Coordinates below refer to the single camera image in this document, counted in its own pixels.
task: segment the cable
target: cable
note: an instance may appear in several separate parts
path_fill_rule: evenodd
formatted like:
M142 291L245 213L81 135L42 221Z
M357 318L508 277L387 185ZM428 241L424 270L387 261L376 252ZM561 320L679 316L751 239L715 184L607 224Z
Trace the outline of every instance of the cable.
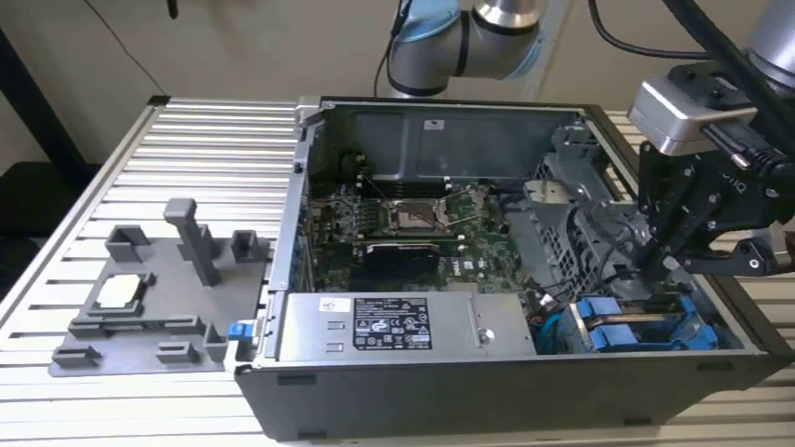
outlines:
M765 120L769 136L783 146L779 148L788 156L795 157L795 118L772 91L767 77L749 63L731 39L720 32L692 0L663 0L663 3L681 27L713 55L728 79L745 93Z
M160 93L162 95L165 95L165 90L160 87L160 84L157 84L157 81L153 79L152 74L149 73L149 71L144 68L144 66L141 65L141 63L137 61L136 56L132 55L132 53L129 52L129 50L126 49L126 47L124 46L124 43L121 42L121 39L118 38L118 35L116 34L116 31L113 31L113 28L110 27L110 24L108 23L108 21L104 19L104 17L101 16L100 12L97 11L97 9L94 8L94 6L90 4L90 2L88 0L82 0L82 2L85 3L85 5L90 8L90 10L93 11L94 15L97 16L97 19L101 21L101 24L104 25L104 27L108 29L108 31L110 32L110 35L113 36L113 38L116 39L118 46L121 47L121 50L124 51L124 54L126 54L126 56L129 57L129 59L136 63L137 68L140 68L140 71L144 72L144 74L146 75L146 77L149 77L149 80L152 81L153 85L157 87L157 90L160 90Z
M387 49L384 50L384 55L381 56L381 60L377 62L377 69L375 70L375 78L372 79L372 97L377 98L377 80L381 77L381 71L384 70L384 63L387 64L387 76L389 76L389 66L388 66L388 54L392 51L392 46L395 45L395 38L397 34L403 31L403 25L407 22L408 18L408 11L411 10L411 3L413 0L405 0L407 5L404 7L404 0L397 0L397 12L395 13L395 20L392 21L392 29L388 33L388 42L387 42Z
M609 45L615 48L621 49L633 54L640 54L641 56L648 56L649 58L661 58L661 59L689 59L695 61L708 61L712 59L709 53L699 52L699 51L668 51L664 49L652 49L645 47L639 47L632 45L623 40L619 40L605 28L605 25L601 22L601 16L599 15L599 8L596 7L596 0L587 0L587 7L591 11L591 20L593 21L593 27L596 28L596 33L599 36L607 41Z
M609 257L612 256L612 253L615 253L619 247L621 247L627 242L635 243L635 239L632 237L624 237L623 239L616 241L616 244L611 246L609 249L607 249L605 256L601 258L601 261L599 262L599 268L596 268L596 278L599 278L596 284L605 283L601 277L605 275L607 262L609 262Z

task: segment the power supply label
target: power supply label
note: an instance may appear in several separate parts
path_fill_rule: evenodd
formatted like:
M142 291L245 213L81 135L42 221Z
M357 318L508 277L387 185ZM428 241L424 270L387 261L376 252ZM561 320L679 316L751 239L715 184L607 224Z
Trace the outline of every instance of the power supply label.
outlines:
M432 349L425 298L355 298L352 317L360 351Z

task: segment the aluminum extrusion table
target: aluminum extrusion table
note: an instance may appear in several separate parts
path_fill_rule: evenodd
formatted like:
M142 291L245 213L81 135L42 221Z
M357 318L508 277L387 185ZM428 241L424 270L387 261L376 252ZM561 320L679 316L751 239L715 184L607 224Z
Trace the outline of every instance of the aluminum extrusion table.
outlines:
M293 110L286 102L188 99L146 107L0 304L0 441L25 447L276 445L261 434L228 373L56 379L46 364L100 273L108 256L102 240L116 224L140 224L146 235L174 237L161 221L162 208L170 197L189 196L213 235L229 236L244 227L276 239L296 143ZM623 113L609 116L637 148L641 135ZM795 345L795 275L740 278L740 283ZM789 367L747 391L709 396L664 427L360 440L357 445L791 447L793 421Z

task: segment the blue tab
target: blue tab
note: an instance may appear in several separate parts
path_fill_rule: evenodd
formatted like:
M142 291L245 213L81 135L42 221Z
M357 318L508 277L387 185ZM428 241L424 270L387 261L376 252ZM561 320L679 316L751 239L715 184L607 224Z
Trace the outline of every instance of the blue tab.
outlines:
M246 342L253 339L253 324L232 323L228 325L228 332L225 333L228 340Z

